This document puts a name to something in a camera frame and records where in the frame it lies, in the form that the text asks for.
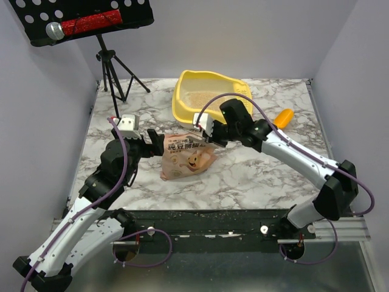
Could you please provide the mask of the pink cat litter bag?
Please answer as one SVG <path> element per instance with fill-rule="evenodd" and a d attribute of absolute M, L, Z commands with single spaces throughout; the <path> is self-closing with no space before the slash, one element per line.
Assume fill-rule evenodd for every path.
<path fill-rule="evenodd" d="M 189 134 L 166 134 L 160 178 L 166 181 L 198 175 L 216 158 L 213 148 L 194 141 Z"/>

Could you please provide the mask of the orange plastic scoop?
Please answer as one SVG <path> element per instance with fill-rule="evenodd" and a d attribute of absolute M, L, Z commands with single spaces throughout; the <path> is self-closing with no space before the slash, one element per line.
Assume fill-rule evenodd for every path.
<path fill-rule="evenodd" d="M 275 119 L 274 125 L 278 129 L 285 129 L 294 117 L 294 111 L 292 109 L 284 109 Z"/>

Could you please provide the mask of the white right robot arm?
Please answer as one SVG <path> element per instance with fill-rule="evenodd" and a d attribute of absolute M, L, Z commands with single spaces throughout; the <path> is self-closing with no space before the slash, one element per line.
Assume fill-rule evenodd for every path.
<path fill-rule="evenodd" d="M 253 120 L 243 102 L 230 99 L 221 104 L 224 123 L 206 113 L 195 114 L 193 125 L 208 143 L 225 147 L 239 141 L 245 147 L 264 153 L 293 168 L 318 188 L 317 196 L 292 206 L 275 229 L 294 238 L 309 223 L 328 219 L 337 221 L 358 194 L 355 165 L 320 156 L 287 137 L 266 119 Z"/>

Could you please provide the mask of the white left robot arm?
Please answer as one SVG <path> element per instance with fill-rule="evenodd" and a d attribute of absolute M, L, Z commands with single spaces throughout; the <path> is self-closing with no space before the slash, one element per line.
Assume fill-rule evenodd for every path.
<path fill-rule="evenodd" d="M 147 132 L 151 143 L 133 130 L 112 129 L 115 138 L 66 216 L 36 251 L 14 261 L 23 287 L 31 283 L 36 291 L 66 291 L 76 272 L 104 246 L 134 235 L 129 213 L 119 209 L 109 214 L 108 209 L 131 185 L 142 158 L 163 155 L 164 136 L 152 129 Z"/>

